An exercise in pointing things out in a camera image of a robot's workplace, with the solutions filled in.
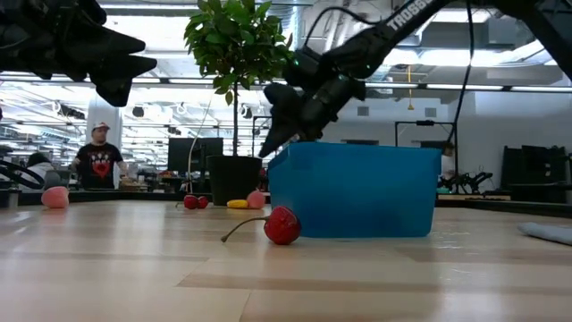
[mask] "office ceiling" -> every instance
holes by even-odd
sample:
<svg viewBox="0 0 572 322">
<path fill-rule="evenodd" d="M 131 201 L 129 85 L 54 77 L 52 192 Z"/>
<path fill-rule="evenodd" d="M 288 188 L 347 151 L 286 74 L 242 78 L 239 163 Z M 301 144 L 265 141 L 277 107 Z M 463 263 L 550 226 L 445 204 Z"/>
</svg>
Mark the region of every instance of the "office ceiling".
<svg viewBox="0 0 572 322">
<path fill-rule="evenodd" d="M 193 1 L 155 0 L 147 1 L 98 1 L 107 11 L 106 27 L 144 40 L 147 49 L 140 55 L 157 58 L 158 66 L 143 75 L 147 78 L 199 78 L 198 68 L 182 41 L 182 31 L 189 13 L 196 11 Z M 348 7 L 369 21 L 377 21 L 391 14 L 391 6 L 399 0 L 274 0 L 270 14 L 282 18 L 285 35 L 294 35 L 295 46 L 307 40 L 308 45 L 318 52 L 336 47 L 343 40 L 362 30 L 362 23 L 339 15 L 326 14 L 307 39 L 309 26 L 327 6 Z M 470 83 L 492 85 L 546 85 L 558 81 L 562 73 L 553 65 L 550 55 L 534 40 L 531 33 L 520 22 L 503 16 L 492 8 L 475 8 L 476 48 Z M 453 4 L 438 14 L 416 33 L 402 41 L 385 60 L 369 81 L 411 81 L 440 84 L 462 82 L 468 64 L 467 13 Z M 24 122 L 1 127 L 0 136 L 5 144 L 10 141 L 16 149 L 44 149 L 44 146 L 65 146 L 71 152 L 60 153 L 65 163 L 70 159 L 73 148 L 85 142 L 85 124 L 81 120 L 69 120 L 58 115 L 55 102 L 77 109 L 86 114 L 88 102 L 95 91 L 88 84 L 80 83 L 38 83 L 30 81 L 8 81 L 0 74 L 4 83 L 0 86 L 0 99 L 5 122 Z M 412 97 L 434 98 L 435 102 L 447 104 L 457 97 L 455 91 L 439 90 L 385 90 L 377 97 L 368 99 L 374 108 L 376 99 L 400 100 Z M 240 92 L 241 107 L 250 109 L 253 115 L 269 115 L 269 104 L 259 90 Z M 135 106 L 144 107 L 142 118 L 133 116 Z M 158 164 L 166 162 L 165 140 L 172 134 L 164 124 L 170 123 L 181 130 L 181 136 L 197 135 L 203 118 L 206 126 L 199 136 L 221 136 L 226 138 L 225 152 L 230 153 L 232 112 L 223 98 L 213 94 L 207 85 L 165 87 L 161 84 L 145 84 L 134 88 L 129 104 L 124 107 L 124 123 L 129 125 L 123 131 L 123 152 L 133 161 Z M 374 114 L 382 122 L 384 114 Z M 341 121 L 352 117 L 344 114 Z M 240 153 L 252 153 L 252 119 L 240 116 Z M 262 129 L 255 142 L 255 153 L 259 142 L 264 139 Z M 34 144 L 23 145 L 31 140 Z"/>
</svg>

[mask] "blue plastic bin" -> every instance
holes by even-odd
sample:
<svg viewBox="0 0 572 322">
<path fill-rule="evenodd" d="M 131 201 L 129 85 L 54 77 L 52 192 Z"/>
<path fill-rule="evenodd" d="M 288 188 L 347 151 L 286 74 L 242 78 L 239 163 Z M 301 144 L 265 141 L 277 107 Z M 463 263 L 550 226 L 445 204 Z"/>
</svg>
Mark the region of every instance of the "blue plastic bin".
<svg viewBox="0 0 572 322">
<path fill-rule="evenodd" d="M 431 231 L 441 151 L 300 142 L 268 166 L 272 206 L 317 238 L 424 237 Z"/>
</svg>

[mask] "black pot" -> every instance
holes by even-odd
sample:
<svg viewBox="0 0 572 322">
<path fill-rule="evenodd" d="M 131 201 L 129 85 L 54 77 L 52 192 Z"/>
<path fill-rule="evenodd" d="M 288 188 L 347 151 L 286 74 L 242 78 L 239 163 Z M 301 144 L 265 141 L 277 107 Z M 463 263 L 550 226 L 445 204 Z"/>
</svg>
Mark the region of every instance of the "black pot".
<svg viewBox="0 0 572 322">
<path fill-rule="evenodd" d="M 246 199 L 258 185 L 261 167 L 257 157 L 207 157 L 213 204 L 226 206 L 229 200 Z"/>
</svg>

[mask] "person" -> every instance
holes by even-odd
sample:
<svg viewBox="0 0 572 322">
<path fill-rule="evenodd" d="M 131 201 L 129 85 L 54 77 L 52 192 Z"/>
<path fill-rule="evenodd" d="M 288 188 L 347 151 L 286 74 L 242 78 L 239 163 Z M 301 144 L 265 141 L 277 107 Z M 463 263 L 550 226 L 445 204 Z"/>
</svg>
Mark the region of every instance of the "person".
<svg viewBox="0 0 572 322">
<path fill-rule="evenodd" d="M 41 176 L 42 178 L 46 177 L 46 173 L 48 171 L 55 169 L 50 160 L 41 152 L 36 152 L 29 156 L 26 168 L 31 172 Z M 21 174 L 21 178 L 31 182 L 36 182 L 36 179 L 32 178 L 31 175 L 26 173 Z M 26 187 L 23 184 L 19 184 L 18 188 L 22 191 L 31 190 L 31 188 Z"/>
<path fill-rule="evenodd" d="M 455 145 L 446 142 L 441 154 L 441 178 L 450 180 L 455 176 Z"/>
<path fill-rule="evenodd" d="M 119 149 L 107 142 L 109 126 L 97 124 L 91 130 L 91 143 L 83 146 L 71 163 L 71 168 L 80 175 L 84 189 L 115 189 L 114 165 L 122 173 L 127 172 Z"/>
</svg>

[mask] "wooden table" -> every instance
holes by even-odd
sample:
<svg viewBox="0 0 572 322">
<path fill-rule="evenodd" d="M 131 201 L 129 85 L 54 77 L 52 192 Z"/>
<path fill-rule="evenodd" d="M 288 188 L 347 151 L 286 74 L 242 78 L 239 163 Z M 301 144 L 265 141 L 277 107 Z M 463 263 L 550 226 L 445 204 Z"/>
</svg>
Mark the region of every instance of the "wooden table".
<svg viewBox="0 0 572 322">
<path fill-rule="evenodd" d="M 112 201 L 0 212 L 0 321 L 569 321 L 572 249 L 438 208 L 423 239 L 270 244 L 263 211 Z"/>
</svg>

